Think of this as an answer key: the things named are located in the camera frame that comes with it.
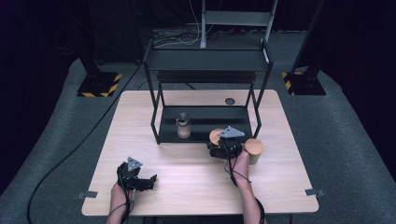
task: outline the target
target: cable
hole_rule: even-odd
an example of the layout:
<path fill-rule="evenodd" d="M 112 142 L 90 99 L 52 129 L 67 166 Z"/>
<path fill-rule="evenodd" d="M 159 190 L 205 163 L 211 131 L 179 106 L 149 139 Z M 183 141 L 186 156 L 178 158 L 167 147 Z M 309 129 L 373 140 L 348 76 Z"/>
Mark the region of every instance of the cable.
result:
<path fill-rule="evenodd" d="M 227 174 L 229 174 L 230 175 L 230 177 L 231 177 L 231 179 L 233 179 L 234 177 L 233 177 L 233 173 L 236 173 L 236 174 L 238 174 L 238 175 L 240 175 L 240 176 L 242 176 L 244 179 L 246 179 L 249 183 L 251 183 L 251 181 L 247 178 L 247 177 L 245 177 L 244 175 L 242 175 L 241 173 L 239 173 L 239 172 L 237 172 L 237 171 L 235 171 L 233 168 L 235 167 L 235 164 L 236 164 L 236 161 L 238 160 L 238 157 L 239 156 L 237 156 L 236 158 L 235 158 L 235 162 L 233 163 L 233 166 L 231 165 L 231 159 L 228 157 L 228 151 L 226 150 L 226 153 L 227 153 L 227 160 L 226 161 L 224 161 L 224 171 L 227 173 Z M 228 171 L 227 170 L 227 162 L 229 163 L 229 167 L 230 167 L 230 170 Z"/>
<path fill-rule="evenodd" d="M 221 10 L 221 6 L 222 6 L 222 0 L 220 0 L 220 4 L 219 4 L 219 9 L 218 9 L 218 11 Z M 207 30 L 207 32 L 206 32 L 206 35 L 209 34 L 209 32 L 210 32 L 210 30 L 213 28 L 213 26 L 214 26 L 214 25 L 211 25 L 211 26 L 210 26 L 210 28 L 209 28 L 209 29 Z"/>
<path fill-rule="evenodd" d="M 166 41 L 176 41 L 176 40 L 182 40 L 183 38 L 187 38 L 187 37 L 189 37 L 190 35 L 194 35 L 194 33 L 192 32 L 192 31 L 187 31 L 187 32 L 184 32 L 183 31 L 183 28 L 181 27 L 181 29 L 182 29 L 182 33 L 181 34 L 178 34 L 178 35 L 166 35 L 164 32 L 163 32 L 163 36 L 161 36 L 161 37 L 158 37 L 157 39 L 154 39 L 154 44 L 156 45 L 155 47 L 160 47 L 160 46 L 164 46 L 164 45 L 169 45 L 169 44 L 164 44 Z"/>
<path fill-rule="evenodd" d="M 55 166 L 53 166 L 42 178 L 41 180 L 38 182 L 38 184 L 35 186 L 35 189 L 33 190 L 32 194 L 30 195 L 29 198 L 29 202 L 27 204 L 27 209 L 26 209 L 26 217 L 27 217 L 27 221 L 29 224 L 32 223 L 32 219 L 30 217 L 30 210 L 31 210 L 31 205 L 32 205 L 32 201 L 33 198 L 35 197 L 35 193 L 37 192 L 38 188 L 40 187 L 40 185 L 44 182 L 44 180 L 46 180 L 46 178 L 56 169 L 58 168 L 64 161 L 66 161 L 73 153 L 75 153 L 77 151 L 77 149 L 79 149 L 79 147 L 88 139 L 89 136 L 91 136 L 91 134 L 93 133 L 93 131 L 99 126 L 100 122 L 105 118 L 105 116 L 107 115 L 108 111 L 110 111 L 111 107 L 117 102 L 117 100 L 120 98 L 120 95 L 122 94 L 122 92 L 125 90 L 125 88 L 128 86 L 129 82 L 132 80 L 132 78 L 134 77 L 134 75 L 136 75 L 137 71 L 139 70 L 140 66 L 142 65 L 142 63 L 140 63 L 136 70 L 133 72 L 132 76 L 128 79 L 127 83 L 125 84 L 125 86 L 120 90 L 120 93 L 117 95 L 117 97 L 114 99 L 114 101 L 111 103 L 110 107 L 106 110 L 105 114 L 99 118 L 99 120 L 96 122 L 96 124 L 93 126 L 93 128 L 88 132 L 88 134 L 77 144 L 77 146 L 69 153 L 67 154 L 63 159 L 61 159 Z"/>
<path fill-rule="evenodd" d="M 117 209 L 121 208 L 121 207 L 124 206 L 124 205 L 126 205 L 126 203 L 122 203 L 122 204 L 120 204 L 119 206 L 117 206 L 116 208 L 114 208 L 114 209 L 108 214 L 107 219 L 108 219 L 108 217 L 111 216 L 111 214 L 113 214 L 114 211 L 116 211 Z"/>
<path fill-rule="evenodd" d="M 131 200 L 129 199 L 129 190 L 127 190 L 125 188 L 125 186 L 123 185 L 123 181 L 121 181 L 120 173 L 118 173 L 118 179 L 120 180 L 119 182 L 121 182 L 121 188 L 125 195 L 125 206 L 126 206 L 125 214 L 122 216 L 121 223 L 124 223 L 125 221 L 126 221 L 126 223 L 128 223 L 129 214 L 132 212 L 132 209 L 134 209 L 134 208 L 132 207 L 132 209 L 131 209 Z"/>
<path fill-rule="evenodd" d="M 189 2 L 190 2 L 190 8 L 191 8 L 192 16 L 194 17 L 194 19 L 195 19 L 195 24 L 197 25 L 197 36 L 196 36 L 196 38 L 195 38 L 194 40 L 192 40 L 192 41 L 189 41 L 189 42 L 184 42 L 184 41 L 181 40 L 180 38 L 177 38 L 177 40 L 180 41 L 181 43 L 167 43 L 167 44 L 161 44 L 161 45 L 159 45 L 159 46 L 156 46 L 156 48 L 160 48 L 160 47 L 167 46 L 167 45 L 175 45 L 175 44 L 192 45 L 193 43 L 197 42 L 197 41 L 200 39 L 200 37 L 199 37 L 199 36 L 200 36 L 200 35 L 199 35 L 199 31 L 200 31 L 200 29 L 199 29 L 199 23 L 198 23 L 198 20 L 197 20 L 197 18 L 196 18 L 196 16 L 195 16 L 194 10 L 193 10 L 193 8 L 192 8 L 191 0 L 189 0 Z"/>
<path fill-rule="evenodd" d="M 190 83 L 185 83 L 187 86 L 189 86 L 193 91 L 195 91 L 196 89 L 195 89 L 195 87 L 193 87 Z"/>

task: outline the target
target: hazard tape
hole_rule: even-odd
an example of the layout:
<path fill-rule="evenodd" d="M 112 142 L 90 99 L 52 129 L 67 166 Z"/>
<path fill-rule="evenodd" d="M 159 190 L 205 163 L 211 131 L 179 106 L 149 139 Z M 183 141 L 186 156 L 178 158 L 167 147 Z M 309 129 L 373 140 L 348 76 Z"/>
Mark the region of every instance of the hazard tape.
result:
<path fill-rule="evenodd" d="M 114 92 L 116 91 L 117 87 L 119 86 L 120 79 L 122 77 L 122 74 L 118 74 L 114 78 L 113 85 L 108 91 L 101 91 L 101 92 L 79 92 L 78 96 L 84 96 L 84 97 L 108 97 L 112 96 Z"/>
<path fill-rule="evenodd" d="M 286 90 L 288 91 L 289 95 L 295 95 L 293 86 L 290 81 L 291 75 L 303 75 L 303 73 L 297 72 L 297 73 L 291 74 L 291 73 L 287 73 L 287 72 L 282 72 L 282 77 L 283 77 L 283 80 L 285 81 Z"/>

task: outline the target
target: wire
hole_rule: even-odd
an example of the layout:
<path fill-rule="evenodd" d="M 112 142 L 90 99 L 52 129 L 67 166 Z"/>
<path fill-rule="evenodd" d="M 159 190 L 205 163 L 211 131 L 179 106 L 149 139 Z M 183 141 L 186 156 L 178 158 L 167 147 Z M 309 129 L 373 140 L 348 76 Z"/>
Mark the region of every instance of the wire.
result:
<path fill-rule="evenodd" d="M 233 168 L 235 167 L 236 161 L 238 160 L 238 157 L 239 157 L 239 156 L 237 156 L 237 157 L 235 158 L 235 162 L 233 163 L 233 166 L 231 166 L 231 159 L 230 159 L 229 156 L 228 156 L 228 151 L 227 151 L 227 150 L 226 150 L 226 153 L 227 153 L 227 160 L 224 161 L 224 171 L 225 171 L 227 174 L 229 174 L 231 178 L 233 178 L 233 173 L 236 173 L 236 174 L 242 176 L 244 179 L 246 179 L 249 183 L 251 183 L 251 181 L 250 181 L 246 176 L 242 175 L 241 173 L 239 173 L 239 172 L 237 172 L 237 171 L 235 171 L 235 170 L 233 169 Z M 227 167 L 227 162 L 229 163 L 228 166 L 230 167 L 230 170 L 227 170 L 227 168 L 226 168 L 226 167 Z"/>
<path fill-rule="evenodd" d="M 195 89 L 195 87 L 193 87 L 190 83 L 185 83 L 187 86 L 189 86 L 193 91 L 195 91 L 196 89 Z"/>
<path fill-rule="evenodd" d="M 120 204 L 119 206 L 117 206 L 115 209 L 113 209 L 113 210 L 108 214 L 107 218 L 110 217 L 111 214 L 113 214 L 114 211 L 116 211 L 117 209 L 121 208 L 121 207 L 124 206 L 124 205 L 126 205 L 126 203 L 122 203 L 122 204 Z"/>
<path fill-rule="evenodd" d="M 219 9 L 218 11 L 221 10 L 221 6 L 222 6 L 222 0 L 220 0 L 220 4 L 219 4 Z M 210 30 L 213 28 L 214 25 L 211 25 L 210 28 L 207 30 L 206 35 L 209 34 Z"/>
<path fill-rule="evenodd" d="M 137 71 L 139 70 L 140 66 L 142 65 L 142 63 L 140 63 L 136 70 L 134 71 L 134 73 L 132 74 L 132 76 L 128 79 L 127 83 L 125 84 L 125 86 L 120 90 L 119 94 L 117 95 L 117 97 L 114 99 L 114 101 L 111 103 L 110 107 L 106 110 L 105 114 L 99 118 L 99 120 L 96 122 L 96 124 L 93 126 L 93 128 L 88 132 L 88 134 L 77 144 L 77 146 L 71 151 L 69 152 L 69 154 L 67 154 L 63 159 L 61 159 L 55 166 L 53 166 L 42 178 L 41 180 L 38 182 L 38 184 L 35 186 L 35 189 L 33 190 L 30 198 L 29 198 L 29 202 L 27 204 L 27 209 L 26 209 L 26 217 L 27 217 L 27 221 L 28 223 L 32 223 L 32 219 L 30 217 L 30 211 L 31 211 L 31 205 L 32 205 L 32 201 L 33 198 L 35 197 L 35 193 L 37 192 L 38 188 L 40 187 L 40 185 L 43 183 L 44 180 L 46 180 L 46 178 L 56 169 L 58 168 L 64 161 L 66 161 L 73 153 L 75 153 L 77 151 L 77 149 L 79 149 L 79 147 L 88 139 L 89 136 L 91 136 L 91 134 L 93 133 L 93 131 L 99 126 L 100 122 L 105 118 L 105 115 L 108 113 L 108 111 L 110 111 L 111 107 L 117 102 L 117 100 L 120 98 L 120 95 L 122 94 L 122 92 L 125 90 L 125 88 L 128 86 L 129 82 L 132 80 L 132 78 L 134 77 L 134 75 L 136 75 Z"/>
<path fill-rule="evenodd" d="M 127 190 L 125 188 L 125 186 L 123 185 L 123 181 L 121 180 L 121 176 L 120 173 L 118 173 L 118 180 L 121 183 L 121 187 L 122 187 L 122 191 L 124 192 L 125 195 L 125 205 L 126 205 L 126 211 L 128 211 L 128 213 L 126 213 L 122 216 L 121 219 L 121 223 L 124 223 L 126 221 L 126 223 L 128 223 L 128 219 L 129 219 L 129 214 L 132 212 L 131 208 L 131 200 L 129 199 L 129 190 Z"/>
<path fill-rule="evenodd" d="M 199 39 L 201 39 L 201 37 L 199 37 L 199 36 L 200 36 L 200 35 L 199 35 L 199 31 L 200 31 L 200 29 L 199 29 L 199 23 L 198 23 L 198 20 L 197 20 L 197 18 L 196 18 L 196 16 L 195 16 L 194 10 L 193 10 L 193 8 L 192 8 L 191 0 L 189 0 L 189 2 L 190 2 L 190 8 L 191 8 L 192 16 L 194 17 L 194 19 L 195 19 L 195 24 L 197 25 L 197 36 L 196 36 L 196 38 L 195 38 L 194 40 L 188 41 L 188 42 L 184 42 L 182 39 L 177 38 L 177 40 L 178 40 L 179 42 L 181 42 L 181 43 L 166 43 L 166 44 L 161 44 L 161 45 L 159 45 L 159 46 L 156 46 L 156 48 L 160 48 L 160 47 L 167 46 L 167 45 L 175 45 L 175 44 L 192 45 L 193 43 L 195 43 L 195 42 L 197 42 Z"/>

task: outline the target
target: wooden table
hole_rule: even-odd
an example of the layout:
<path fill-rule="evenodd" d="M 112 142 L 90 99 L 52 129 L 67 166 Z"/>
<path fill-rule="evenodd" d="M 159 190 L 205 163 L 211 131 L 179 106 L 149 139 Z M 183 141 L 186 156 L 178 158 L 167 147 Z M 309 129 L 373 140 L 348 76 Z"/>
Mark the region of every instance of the wooden table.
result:
<path fill-rule="evenodd" d="M 226 98 L 243 105 L 247 95 L 248 91 L 241 90 L 164 92 L 168 105 L 226 105 Z M 205 144 L 157 145 L 149 126 L 152 111 L 149 91 L 122 94 L 89 188 L 98 192 L 97 197 L 85 199 L 82 213 L 108 215 L 117 168 L 131 156 L 143 163 L 139 178 L 158 175 L 153 190 L 136 193 L 133 216 L 242 214 L 238 190 L 224 172 L 224 162 L 210 157 Z M 252 106 L 248 111 L 255 130 Z M 267 214 L 316 212 L 318 201 L 315 195 L 304 193 L 312 186 L 275 91 L 264 92 L 260 116 L 258 139 L 264 152 L 249 173 L 255 196 Z"/>

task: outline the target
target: person's left hand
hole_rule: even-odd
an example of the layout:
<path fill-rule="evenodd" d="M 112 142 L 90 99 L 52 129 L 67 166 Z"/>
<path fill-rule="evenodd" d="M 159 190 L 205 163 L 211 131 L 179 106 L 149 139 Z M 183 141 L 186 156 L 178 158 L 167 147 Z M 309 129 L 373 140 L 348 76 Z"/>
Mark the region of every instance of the person's left hand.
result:
<path fill-rule="evenodd" d="M 129 199 L 132 199 L 132 191 L 129 190 Z M 122 216 L 126 212 L 126 199 L 125 194 L 117 183 L 111 189 L 110 211 L 106 224 L 120 224 Z"/>

